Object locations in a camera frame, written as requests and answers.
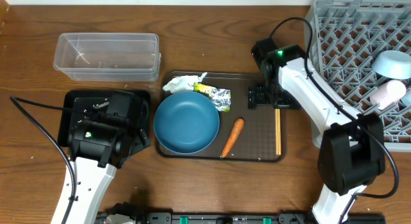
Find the light blue bowl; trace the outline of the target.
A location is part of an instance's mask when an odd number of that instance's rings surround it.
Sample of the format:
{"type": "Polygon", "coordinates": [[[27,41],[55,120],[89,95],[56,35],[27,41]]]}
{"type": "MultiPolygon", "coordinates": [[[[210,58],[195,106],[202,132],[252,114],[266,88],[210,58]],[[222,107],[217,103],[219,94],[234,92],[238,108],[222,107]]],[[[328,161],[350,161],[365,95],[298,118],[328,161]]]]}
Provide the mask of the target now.
{"type": "Polygon", "coordinates": [[[400,51],[382,51],[371,68],[384,77],[407,80],[410,78],[410,55],[400,51]]]}

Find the dark blue plate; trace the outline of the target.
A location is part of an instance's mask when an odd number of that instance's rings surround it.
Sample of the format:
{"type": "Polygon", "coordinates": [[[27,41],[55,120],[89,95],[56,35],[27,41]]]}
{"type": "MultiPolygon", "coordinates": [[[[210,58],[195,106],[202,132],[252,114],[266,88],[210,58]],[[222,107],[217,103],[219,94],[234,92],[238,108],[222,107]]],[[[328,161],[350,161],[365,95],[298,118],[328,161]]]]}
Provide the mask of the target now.
{"type": "Polygon", "coordinates": [[[197,92],[178,92],[158,106],[153,128],[159,143],[173,153],[190,155],[216,138],[220,116],[211,100],[197,92]]]}

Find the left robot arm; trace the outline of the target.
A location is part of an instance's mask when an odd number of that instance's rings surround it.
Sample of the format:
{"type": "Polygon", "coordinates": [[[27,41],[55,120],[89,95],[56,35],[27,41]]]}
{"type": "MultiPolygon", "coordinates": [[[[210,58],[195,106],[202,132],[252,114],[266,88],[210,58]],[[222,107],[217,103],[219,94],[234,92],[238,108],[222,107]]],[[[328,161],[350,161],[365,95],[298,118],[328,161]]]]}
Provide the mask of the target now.
{"type": "Polygon", "coordinates": [[[58,132],[70,165],[52,223],[94,223],[116,171],[151,145],[150,94],[145,90],[72,90],[58,132]]]}

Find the white pink cup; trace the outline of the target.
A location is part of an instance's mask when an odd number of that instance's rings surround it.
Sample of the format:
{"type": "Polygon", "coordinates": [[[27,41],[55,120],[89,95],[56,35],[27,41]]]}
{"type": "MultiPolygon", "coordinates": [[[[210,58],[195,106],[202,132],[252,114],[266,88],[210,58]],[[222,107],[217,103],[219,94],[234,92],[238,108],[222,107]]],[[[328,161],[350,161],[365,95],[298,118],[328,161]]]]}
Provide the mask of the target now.
{"type": "Polygon", "coordinates": [[[378,109],[384,110],[393,103],[398,102],[405,94],[407,88],[399,80],[391,80],[377,88],[376,92],[370,96],[373,105],[378,105],[378,109]]]}

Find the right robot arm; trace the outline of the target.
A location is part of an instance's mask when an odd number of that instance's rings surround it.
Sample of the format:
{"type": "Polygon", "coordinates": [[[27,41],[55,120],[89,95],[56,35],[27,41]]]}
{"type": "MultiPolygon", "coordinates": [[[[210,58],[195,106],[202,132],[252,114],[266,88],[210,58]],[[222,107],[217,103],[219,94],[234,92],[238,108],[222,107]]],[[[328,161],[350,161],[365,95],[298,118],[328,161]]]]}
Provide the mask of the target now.
{"type": "Polygon", "coordinates": [[[264,83],[249,89],[249,108],[272,105],[303,108],[313,122],[319,146],[318,169],[324,183],[308,223],[347,223],[348,211],[385,171],[382,123],[347,104],[314,70],[298,45],[278,48],[270,39],[251,49],[264,83]]]}

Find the light blue cup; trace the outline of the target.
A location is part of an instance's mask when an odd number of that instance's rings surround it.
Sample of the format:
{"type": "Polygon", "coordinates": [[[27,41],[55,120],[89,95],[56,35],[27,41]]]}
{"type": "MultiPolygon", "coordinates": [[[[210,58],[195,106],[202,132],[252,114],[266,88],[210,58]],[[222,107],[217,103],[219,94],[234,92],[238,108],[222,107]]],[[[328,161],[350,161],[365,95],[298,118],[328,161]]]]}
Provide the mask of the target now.
{"type": "Polygon", "coordinates": [[[411,105],[411,91],[408,91],[402,98],[401,102],[406,106],[409,107],[411,105]]]}

